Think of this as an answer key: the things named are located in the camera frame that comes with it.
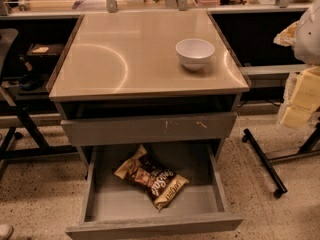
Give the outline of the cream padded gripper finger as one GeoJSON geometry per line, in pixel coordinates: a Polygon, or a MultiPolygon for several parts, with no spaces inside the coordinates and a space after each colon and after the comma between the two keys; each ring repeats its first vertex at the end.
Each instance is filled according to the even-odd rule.
{"type": "Polygon", "coordinates": [[[290,73],[279,111],[279,123],[298,128],[320,107],[320,67],[313,66],[300,73],[290,73]]]}

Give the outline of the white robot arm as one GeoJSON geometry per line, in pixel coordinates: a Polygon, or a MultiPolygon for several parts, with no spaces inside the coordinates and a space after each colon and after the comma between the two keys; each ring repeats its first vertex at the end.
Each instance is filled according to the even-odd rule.
{"type": "Polygon", "coordinates": [[[301,127],[320,107],[320,0],[295,24],[294,38],[294,56],[307,67],[286,82],[279,122],[290,128],[301,127]]]}

